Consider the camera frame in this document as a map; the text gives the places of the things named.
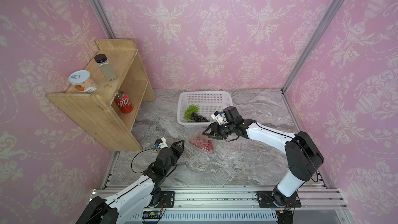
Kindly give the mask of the red grape bunch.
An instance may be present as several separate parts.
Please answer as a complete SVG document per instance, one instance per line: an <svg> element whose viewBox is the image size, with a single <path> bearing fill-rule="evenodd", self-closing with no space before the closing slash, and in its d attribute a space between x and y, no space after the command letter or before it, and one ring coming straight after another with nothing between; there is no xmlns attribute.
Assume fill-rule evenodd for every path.
<svg viewBox="0 0 398 224"><path fill-rule="evenodd" d="M192 138L189 141L189 143L191 145L193 145L194 147L196 147L202 151L208 152L208 153L211 153L214 151L214 146L213 146L212 140L206 136L198 135L198 136Z"/></svg>

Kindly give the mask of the clear plastic clamshell container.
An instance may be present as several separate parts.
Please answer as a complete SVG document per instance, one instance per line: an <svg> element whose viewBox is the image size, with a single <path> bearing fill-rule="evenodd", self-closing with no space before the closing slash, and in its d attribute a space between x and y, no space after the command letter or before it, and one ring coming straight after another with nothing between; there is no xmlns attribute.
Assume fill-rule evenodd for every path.
<svg viewBox="0 0 398 224"><path fill-rule="evenodd" d="M194 132L191 134L189 137L189 144L206 153L212 153L214 151L212 139L203 135L201 132Z"/></svg>

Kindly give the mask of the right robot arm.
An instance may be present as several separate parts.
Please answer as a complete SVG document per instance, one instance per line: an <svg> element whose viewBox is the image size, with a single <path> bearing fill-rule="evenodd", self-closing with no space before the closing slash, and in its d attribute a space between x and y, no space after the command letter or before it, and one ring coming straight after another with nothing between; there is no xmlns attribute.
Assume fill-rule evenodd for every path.
<svg viewBox="0 0 398 224"><path fill-rule="evenodd" d="M286 155L288 171L271 194L277 206L290 206L296 191L310 181L324 163L322 153L306 132L278 131L255 120L244 119L234 106L214 112L211 117L214 122L203 131L203 135L226 141L229 135L235 134L238 139L259 141Z"/></svg>

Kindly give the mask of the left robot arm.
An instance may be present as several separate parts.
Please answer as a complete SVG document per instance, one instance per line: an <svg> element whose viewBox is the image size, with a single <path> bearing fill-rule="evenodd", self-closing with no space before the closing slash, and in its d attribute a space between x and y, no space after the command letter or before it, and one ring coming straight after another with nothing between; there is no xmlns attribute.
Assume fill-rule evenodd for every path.
<svg viewBox="0 0 398 224"><path fill-rule="evenodd" d="M184 152L184 141L168 146L166 139L156 140L159 154L139 179L122 191L107 197L96 196L84 209L78 224L124 224L135 214L148 206L156 206L160 201L161 185L177 166Z"/></svg>

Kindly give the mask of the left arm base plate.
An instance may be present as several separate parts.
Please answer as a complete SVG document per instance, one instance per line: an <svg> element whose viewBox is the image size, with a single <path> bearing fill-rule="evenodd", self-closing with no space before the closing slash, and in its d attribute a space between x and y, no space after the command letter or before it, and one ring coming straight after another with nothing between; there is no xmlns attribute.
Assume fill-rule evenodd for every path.
<svg viewBox="0 0 398 224"><path fill-rule="evenodd" d="M152 194L152 199L148 207L173 208L175 200L174 191L157 191Z"/></svg>

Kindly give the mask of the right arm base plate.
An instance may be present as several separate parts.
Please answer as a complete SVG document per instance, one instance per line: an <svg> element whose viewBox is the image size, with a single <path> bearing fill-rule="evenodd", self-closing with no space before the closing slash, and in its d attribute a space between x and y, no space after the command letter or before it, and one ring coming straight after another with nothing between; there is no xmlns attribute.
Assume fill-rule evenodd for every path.
<svg viewBox="0 0 398 224"><path fill-rule="evenodd" d="M294 192L291 197L286 197L281 193L273 191L257 191L255 200L258 202L260 208L290 209L302 207L297 192Z"/></svg>

